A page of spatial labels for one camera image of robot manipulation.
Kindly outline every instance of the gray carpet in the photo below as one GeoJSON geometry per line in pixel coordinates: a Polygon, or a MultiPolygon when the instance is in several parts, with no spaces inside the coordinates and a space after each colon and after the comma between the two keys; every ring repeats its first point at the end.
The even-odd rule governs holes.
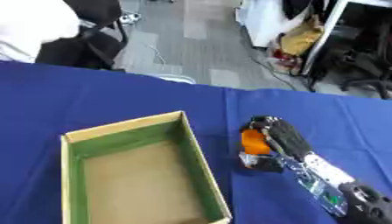
{"type": "MultiPolygon", "coordinates": [[[[250,47],[246,32],[235,22],[238,0],[122,0],[125,11],[142,19],[126,27],[129,44],[116,65],[134,74],[182,74],[198,84],[257,89],[283,88],[305,91],[303,81],[288,75],[275,76],[251,57],[265,57],[250,47]]],[[[333,81],[317,85],[321,93],[377,97],[352,88],[341,92],[333,81]]]]}

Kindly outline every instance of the blue tablecloth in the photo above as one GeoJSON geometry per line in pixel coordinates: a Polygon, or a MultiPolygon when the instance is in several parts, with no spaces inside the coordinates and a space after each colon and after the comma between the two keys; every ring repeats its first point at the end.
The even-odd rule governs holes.
{"type": "Polygon", "coordinates": [[[389,101],[0,62],[0,102],[0,223],[61,222],[61,134],[180,109],[236,224],[334,223],[289,171],[238,166],[238,129],[253,115],[281,116],[318,154],[392,196],[389,101]]]}

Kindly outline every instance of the white shirt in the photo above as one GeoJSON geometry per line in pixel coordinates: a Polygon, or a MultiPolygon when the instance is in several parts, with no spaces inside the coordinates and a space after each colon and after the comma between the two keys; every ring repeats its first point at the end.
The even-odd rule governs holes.
{"type": "Polygon", "coordinates": [[[33,63],[43,43],[76,36],[79,23],[63,0],[0,0],[0,60],[33,63]]]}

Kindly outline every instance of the open box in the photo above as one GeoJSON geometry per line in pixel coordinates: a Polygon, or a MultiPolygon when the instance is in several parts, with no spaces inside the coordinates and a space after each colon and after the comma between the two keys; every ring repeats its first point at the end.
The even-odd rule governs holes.
{"type": "Polygon", "coordinates": [[[61,137],[63,224],[229,223],[184,112],[61,137]]]}

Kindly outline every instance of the desk leg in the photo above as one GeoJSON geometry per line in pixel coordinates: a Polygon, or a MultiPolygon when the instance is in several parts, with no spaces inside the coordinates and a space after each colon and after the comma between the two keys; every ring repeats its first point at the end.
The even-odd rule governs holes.
{"type": "Polygon", "coordinates": [[[328,19],[325,22],[323,35],[321,35],[320,39],[316,42],[316,44],[314,44],[313,48],[311,49],[311,52],[308,55],[308,58],[304,64],[304,69],[302,70],[302,75],[307,75],[311,71],[314,60],[316,59],[323,45],[328,40],[329,35],[331,35],[331,32],[333,31],[333,27],[335,27],[336,23],[338,23],[338,20],[341,14],[343,14],[343,11],[345,10],[347,3],[348,0],[339,0],[333,7],[331,11],[331,15],[328,17],[328,19]]]}

